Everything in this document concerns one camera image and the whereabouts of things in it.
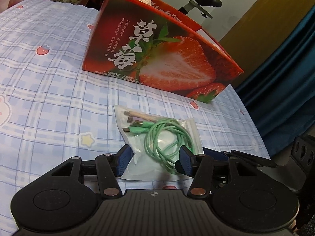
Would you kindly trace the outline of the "red strawberry cardboard box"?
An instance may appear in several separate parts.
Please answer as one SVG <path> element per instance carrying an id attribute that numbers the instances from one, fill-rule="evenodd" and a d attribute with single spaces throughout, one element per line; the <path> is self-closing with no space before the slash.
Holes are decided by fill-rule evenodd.
<path id="1" fill-rule="evenodd" d="M 198 23 L 161 0 L 104 0 L 82 68 L 204 103 L 243 72 Z"/>

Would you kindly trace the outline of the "teal curtain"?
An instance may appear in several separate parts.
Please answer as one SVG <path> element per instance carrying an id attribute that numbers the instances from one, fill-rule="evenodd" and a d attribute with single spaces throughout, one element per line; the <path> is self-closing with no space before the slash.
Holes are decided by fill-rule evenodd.
<path id="1" fill-rule="evenodd" d="M 314 124 L 314 8 L 236 92 L 270 156 Z"/>

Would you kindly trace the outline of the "blue plaid strawberry tablecloth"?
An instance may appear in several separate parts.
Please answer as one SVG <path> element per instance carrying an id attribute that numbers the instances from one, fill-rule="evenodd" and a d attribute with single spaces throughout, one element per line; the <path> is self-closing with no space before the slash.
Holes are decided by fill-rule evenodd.
<path id="1" fill-rule="evenodd" d="M 204 147 L 268 158 L 233 87 L 210 104 L 82 70 L 98 12 L 49 0 L 25 0 L 1 13 L 1 235 L 17 227 L 10 202 L 21 188 L 64 160 L 92 160 L 124 145 L 114 106 L 193 118 Z"/>

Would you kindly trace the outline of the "wooden door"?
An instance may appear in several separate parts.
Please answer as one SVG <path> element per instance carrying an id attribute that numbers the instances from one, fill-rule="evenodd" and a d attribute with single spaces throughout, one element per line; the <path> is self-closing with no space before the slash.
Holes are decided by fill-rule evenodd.
<path id="1" fill-rule="evenodd" d="M 243 69 L 233 87 L 248 78 L 290 35 L 314 0 L 257 0 L 221 39 L 221 46 Z"/>

